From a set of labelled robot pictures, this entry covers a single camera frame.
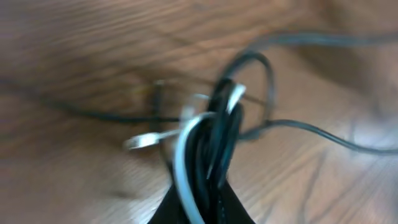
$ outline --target brown wood surface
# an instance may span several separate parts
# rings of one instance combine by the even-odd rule
[[[208,93],[253,38],[279,29],[393,30],[394,1],[2,0],[0,223],[146,223],[169,177],[156,147],[126,153],[147,124],[104,123],[49,108],[38,94],[85,109],[148,114],[148,86],[167,79],[165,114]],[[299,119],[370,146],[397,143],[397,45],[274,47],[276,118]],[[262,70],[238,80],[260,98]],[[244,102],[245,126],[261,109]],[[229,181],[256,223],[397,223],[397,159],[349,152],[278,128],[239,145]]]

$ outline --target wooden surface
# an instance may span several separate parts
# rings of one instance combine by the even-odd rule
[[[177,115],[188,93],[208,93],[206,80],[258,35],[277,29],[382,32],[396,24],[386,22],[394,18],[392,9],[365,0],[1,1],[0,223],[146,223],[170,182],[156,147],[121,150],[148,125],[71,116],[35,94],[142,115],[150,110],[150,91],[140,86],[171,78],[165,114]],[[264,53],[277,74],[275,117],[306,121],[360,144],[393,146],[394,123],[376,119],[368,99],[396,80],[381,75],[396,71],[385,60],[395,47],[269,49]],[[374,52],[378,60],[369,63]],[[381,70],[381,64],[389,67]],[[238,78],[256,98],[263,91],[261,72],[253,65]],[[247,127],[261,109],[244,105]],[[239,146],[229,180],[256,223],[397,223],[397,168],[395,157],[357,154],[278,128]]]

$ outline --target wooden floor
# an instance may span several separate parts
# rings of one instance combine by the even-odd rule
[[[206,83],[258,35],[281,29],[392,30],[394,5],[2,0],[0,223],[146,223],[170,183],[156,147],[121,150],[125,139],[149,131],[148,125],[73,116],[45,106],[38,95],[143,115],[150,110],[147,87],[164,79],[164,113],[176,116],[189,93],[208,93]],[[396,99],[384,85],[398,82],[394,61],[386,60],[396,48],[265,51],[277,75],[275,117],[306,121],[360,144],[393,146],[394,122],[378,119],[369,99],[379,93]],[[253,65],[238,78],[259,99],[261,73]],[[369,80],[375,85],[362,84]],[[248,127],[261,108],[244,105]],[[397,162],[279,128],[239,145],[229,181],[256,223],[397,223]]]

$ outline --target brown background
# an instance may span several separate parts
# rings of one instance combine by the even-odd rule
[[[169,80],[164,113],[176,115],[188,93],[208,93],[206,81],[258,35],[392,31],[397,4],[2,0],[0,223],[146,223],[169,183],[156,147],[121,150],[148,125],[71,116],[35,95],[142,115],[150,110],[148,85],[161,78]],[[276,118],[306,121],[361,144],[394,145],[396,48],[269,49]],[[238,78],[256,98],[260,73],[253,65]],[[250,126],[260,108],[244,104]],[[352,153],[280,128],[239,146],[229,179],[256,223],[397,223],[396,170],[395,157]]]

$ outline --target wood grain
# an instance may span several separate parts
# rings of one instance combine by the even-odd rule
[[[143,115],[151,109],[148,86],[164,79],[164,113],[176,116],[189,93],[208,93],[220,69],[258,35],[385,31],[394,28],[387,21],[394,14],[375,1],[1,1],[0,223],[146,223],[170,182],[156,147],[121,150],[147,124],[72,116],[37,95]],[[394,65],[382,63],[386,51],[269,49],[264,53],[277,74],[275,117],[393,146],[396,126],[376,119],[368,101],[384,96],[386,79],[395,80]],[[374,72],[386,76],[372,79]],[[237,77],[259,101],[261,73],[253,65]],[[377,85],[356,85],[369,80]],[[247,100],[244,106],[247,128],[261,107]],[[396,223],[396,169],[395,157],[352,153],[278,128],[239,146],[229,179],[256,223]]]

